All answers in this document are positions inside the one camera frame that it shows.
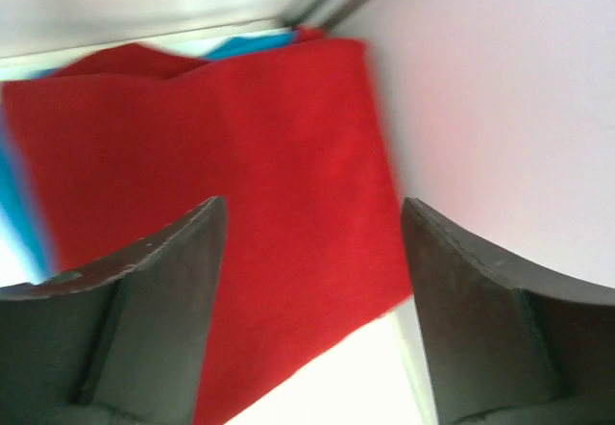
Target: black plastic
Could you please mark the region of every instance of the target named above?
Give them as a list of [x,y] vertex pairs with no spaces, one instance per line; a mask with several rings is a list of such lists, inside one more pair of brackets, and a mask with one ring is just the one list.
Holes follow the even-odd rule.
[[0,423],[190,424],[226,226],[210,199],[73,279],[0,289]]
[[615,423],[615,289],[529,262],[406,199],[440,424]]

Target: light gray wall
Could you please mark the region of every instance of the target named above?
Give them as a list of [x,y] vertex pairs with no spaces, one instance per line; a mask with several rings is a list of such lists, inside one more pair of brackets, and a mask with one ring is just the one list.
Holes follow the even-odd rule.
[[[615,0],[371,0],[335,34],[373,45],[403,195],[615,287]],[[428,393],[413,303],[393,319]]]

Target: blue fabric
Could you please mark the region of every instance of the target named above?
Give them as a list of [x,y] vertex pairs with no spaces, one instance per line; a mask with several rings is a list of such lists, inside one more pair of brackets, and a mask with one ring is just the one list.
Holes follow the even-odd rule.
[[[282,33],[261,37],[232,37],[222,45],[211,50],[200,58],[209,61],[219,61],[239,55],[272,50],[291,44],[296,33]],[[56,69],[42,69],[31,74],[32,79],[52,74]],[[35,278],[29,275],[24,280],[44,281],[51,276],[50,256],[45,248],[38,230],[38,223],[33,214],[30,193],[25,189],[19,174],[19,163],[9,142],[9,136],[4,129],[4,121],[0,110],[0,206],[6,211],[14,230],[17,231],[22,245],[34,256],[39,270],[35,270]]]
[[246,55],[248,53],[281,48],[290,45],[295,40],[295,37],[296,33],[294,32],[262,37],[232,37],[219,47],[203,55],[201,58],[216,61],[239,55]]
[[20,178],[20,173],[23,171],[0,112],[0,205],[17,234],[15,246],[25,247],[37,266],[37,269],[25,271],[24,281],[37,283],[50,278],[53,275],[53,267],[31,208],[30,193]]

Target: red felt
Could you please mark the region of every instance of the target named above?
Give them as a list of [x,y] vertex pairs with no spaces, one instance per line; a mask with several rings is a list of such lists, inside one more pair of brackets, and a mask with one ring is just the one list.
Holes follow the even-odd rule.
[[197,424],[226,422],[410,293],[358,41],[213,63],[126,45],[6,84],[3,103],[62,269],[227,198]]

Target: cloth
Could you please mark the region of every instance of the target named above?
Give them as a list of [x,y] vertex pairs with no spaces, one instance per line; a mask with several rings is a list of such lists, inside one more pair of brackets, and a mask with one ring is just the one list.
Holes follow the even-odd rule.
[[62,269],[226,197],[196,424],[410,293],[366,48],[317,37],[210,63],[129,44],[3,89]]
[[[248,53],[282,48],[291,44],[296,37],[295,32],[259,37],[232,37],[201,58],[219,61]],[[34,72],[31,77],[33,79],[46,77],[56,70],[57,68],[41,69]],[[0,121],[3,118],[0,110]],[[6,214],[3,218],[8,223],[6,225],[7,235],[12,235],[12,249],[22,248],[23,254],[32,256],[33,259],[32,262],[22,260],[22,267],[25,271],[16,271],[17,274],[8,277],[7,282],[18,284],[28,281],[37,284],[53,276],[53,265],[44,242],[44,235],[41,233],[41,227],[38,225],[33,206],[28,199],[27,189],[24,189],[23,184],[18,180],[17,159],[17,155],[12,153],[4,135],[0,135],[0,208]]]
[[[210,52],[202,55],[203,60],[219,61],[226,58],[247,55],[248,53],[264,52],[274,48],[282,48],[290,45],[299,38],[298,32],[272,34],[259,37],[231,37],[222,45],[214,48]],[[32,79],[46,77],[57,71],[57,68],[47,68],[36,71],[32,74]]]
[[35,216],[28,189],[21,177],[20,163],[15,155],[10,135],[4,128],[4,115],[0,110],[0,210],[4,254],[14,254],[12,269],[0,271],[0,287],[24,282],[41,283],[53,276],[52,260],[45,247],[44,234]]

